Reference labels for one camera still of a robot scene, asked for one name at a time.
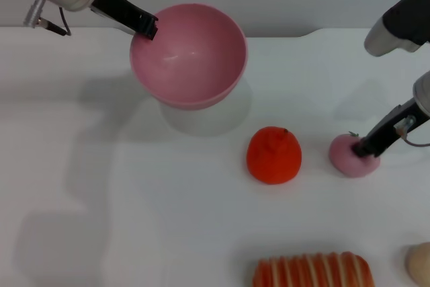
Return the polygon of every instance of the white table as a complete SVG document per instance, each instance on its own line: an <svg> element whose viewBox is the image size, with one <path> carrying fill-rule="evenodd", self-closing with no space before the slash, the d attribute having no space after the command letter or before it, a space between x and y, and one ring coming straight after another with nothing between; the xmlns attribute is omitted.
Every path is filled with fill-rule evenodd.
<svg viewBox="0 0 430 287"><path fill-rule="evenodd" d="M413 286L402 262L430 240L430 152L398 142L345 179L327 149L410 99L428 48L373 58L367 30L252 38L234 92L178 112L135 81L129 35L73 32L0 28L0 286L241 287L260 257L346 250L377 286ZM304 155L282 186L244 166L271 125Z"/></svg>

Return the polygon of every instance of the striped bread loaf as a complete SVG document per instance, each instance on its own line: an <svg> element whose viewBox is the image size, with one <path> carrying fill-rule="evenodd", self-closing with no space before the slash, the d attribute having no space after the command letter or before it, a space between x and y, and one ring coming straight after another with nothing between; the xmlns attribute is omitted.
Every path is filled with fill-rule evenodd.
<svg viewBox="0 0 430 287"><path fill-rule="evenodd" d="M374 287L368 263L351 252L261 260L253 287Z"/></svg>

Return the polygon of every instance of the cable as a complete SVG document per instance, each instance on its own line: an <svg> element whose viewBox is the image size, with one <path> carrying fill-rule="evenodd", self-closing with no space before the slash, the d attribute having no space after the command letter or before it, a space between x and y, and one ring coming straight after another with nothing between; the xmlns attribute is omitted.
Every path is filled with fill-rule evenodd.
<svg viewBox="0 0 430 287"><path fill-rule="evenodd" d="M414 146L414 147L430 147L430 144L414 144L413 142L410 142L409 140L407 140L406 138L402 138L406 144L410 145L410 146Z"/></svg>
<svg viewBox="0 0 430 287"><path fill-rule="evenodd" d="M67 35L68 36L72 36L72 32L70 31L69 25L66 22L66 17L64 15L64 11L62 10L62 7L60 7L60 15L61 15L61 19L62 19L62 23L64 24L66 30L67 30Z"/></svg>

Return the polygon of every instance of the toy food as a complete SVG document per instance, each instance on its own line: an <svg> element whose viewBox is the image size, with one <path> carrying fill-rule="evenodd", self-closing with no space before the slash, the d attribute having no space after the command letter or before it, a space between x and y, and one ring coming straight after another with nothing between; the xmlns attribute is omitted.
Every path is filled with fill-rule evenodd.
<svg viewBox="0 0 430 287"><path fill-rule="evenodd" d="M297 175L301 164L300 144L285 128L260 129L249 143L248 170L252 176L263 183L285 183Z"/></svg>
<svg viewBox="0 0 430 287"><path fill-rule="evenodd" d="M351 252L261 260L253 287L374 287L368 263Z"/></svg>
<svg viewBox="0 0 430 287"><path fill-rule="evenodd" d="M355 135L341 134L330 145L329 158L331 163L347 177L366 176L377 169L381 163L379 157L361 158L352 151L352 146L358 143L360 139Z"/></svg>
<svg viewBox="0 0 430 287"><path fill-rule="evenodd" d="M411 278L420 287L430 287L430 242L413 247L406 259Z"/></svg>

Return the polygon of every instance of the pink ball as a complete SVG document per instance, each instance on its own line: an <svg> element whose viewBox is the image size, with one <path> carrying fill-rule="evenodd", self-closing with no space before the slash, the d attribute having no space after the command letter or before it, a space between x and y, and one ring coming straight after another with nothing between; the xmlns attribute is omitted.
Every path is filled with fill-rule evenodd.
<svg viewBox="0 0 430 287"><path fill-rule="evenodd" d="M179 109L217 104L236 86L247 63L247 40L225 13L199 4L160 11L153 41L135 35L130 61L154 97Z"/></svg>
<svg viewBox="0 0 430 287"><path fill-rule="evenodd" d="M364 177L377 169L381 163L379 157L361 158L352 151L352 146L360 140L360 137L341 134L330 145L329 158L331 163L347 177Z"/></svg>

